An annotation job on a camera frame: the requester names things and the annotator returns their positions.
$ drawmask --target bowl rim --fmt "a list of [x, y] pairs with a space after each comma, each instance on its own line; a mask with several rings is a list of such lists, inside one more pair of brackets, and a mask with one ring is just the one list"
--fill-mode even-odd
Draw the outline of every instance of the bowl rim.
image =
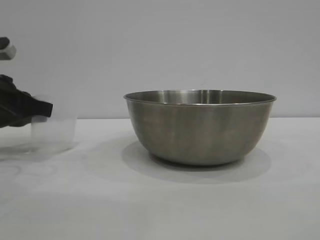
[[[233, 93], [250, 93], [250, 94], [261, 94], [270, 97], [269, 100], [264, 101], [252, 101], [252, 102], [235, 102], [235, 103], [169, 103], [169, 102], [158, 102], [158, 101], [146, 101], [146, 100], [139, 100], [129, 97], [133, 94], [141, 94], [141, 93], [155, 93], [155, 92], [198, 92], [198, 91], [219, 91], [219, 92], [233, 92]], [[173, 90], [149, 90], [149, 91], [136, 91], [127, 93], [123, 96], [124, 99], [131, 102], [137, 103], [144, 103], [144, 104], [151, 104], [151, 105], [165, 105], [165, 106], [177, 106], [177, 107], [241, 107], [241, 106], [248, 106], [248, 105], [260, 105], [260, 104], [267, 104], [272, 103], [277, 100], [277, 97], [271, 94], [257, 92], [257, 91], [240, 91], [240, 90], [218, 90], [218, 89], [189, 89], [189, 90], [182, 90], [182, 89], [173, 89]]]

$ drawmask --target stainless steel bowl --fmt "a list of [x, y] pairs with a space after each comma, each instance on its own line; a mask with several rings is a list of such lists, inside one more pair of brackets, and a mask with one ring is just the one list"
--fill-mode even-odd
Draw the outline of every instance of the stainless steel bowl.
[[134, 131], [151, 154], [199, 166], [248, 154], [276, 100], [264, 93], [226, 90], [144, 91], [124, 98]]

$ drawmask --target table surface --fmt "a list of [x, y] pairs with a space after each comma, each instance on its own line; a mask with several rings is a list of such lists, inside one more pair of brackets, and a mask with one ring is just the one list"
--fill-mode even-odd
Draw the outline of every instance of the table surface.
[[79, 120], [73, 149], [0, 138], [1, 240], [319, 240], [320, 118], [271, 118], [245, 160], [151, 159], [128, 119]]

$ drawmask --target bowl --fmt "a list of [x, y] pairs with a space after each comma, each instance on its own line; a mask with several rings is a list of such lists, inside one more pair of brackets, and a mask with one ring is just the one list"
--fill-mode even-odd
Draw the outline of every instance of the bowl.
[[242, 159], [260, 140], [275, 96], [232, 90], [160, 90], [124, 96], [135, 134], [170, 162], [212, 166]]

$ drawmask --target gray wall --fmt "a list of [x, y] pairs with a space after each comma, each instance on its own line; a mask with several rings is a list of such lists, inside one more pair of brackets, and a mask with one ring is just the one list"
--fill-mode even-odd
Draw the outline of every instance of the gray wall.
[[125, 93], [163, 89], [260, 91], [273, 116], [320, 117], [319, 24], [318, 0], [2, 0], [18, 55], [0, 73], [82, 94], [82, 118], [127, 117]]

